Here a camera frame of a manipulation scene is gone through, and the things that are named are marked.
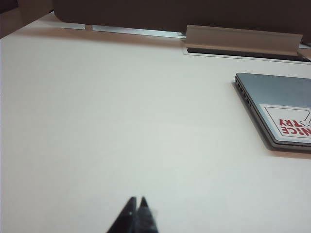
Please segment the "silver laptop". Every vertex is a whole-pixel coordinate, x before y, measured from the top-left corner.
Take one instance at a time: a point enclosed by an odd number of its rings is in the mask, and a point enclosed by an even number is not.
[[[237,73],[235,85],[274,148],[311,151],[311,79]]]

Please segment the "white desk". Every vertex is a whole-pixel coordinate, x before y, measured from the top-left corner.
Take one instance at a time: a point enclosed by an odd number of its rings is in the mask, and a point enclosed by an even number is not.
[[[160,233],[309,233],[311,155],[265,147],[237,72],[180,39],[38,20],[1,40],[1,232],[104,233],[145,195]]]

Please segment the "sticker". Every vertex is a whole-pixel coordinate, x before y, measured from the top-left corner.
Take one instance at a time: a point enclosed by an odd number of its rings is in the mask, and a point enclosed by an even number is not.
[[[310,108],[270,104],[260,106],[279,137],[311,139]]]

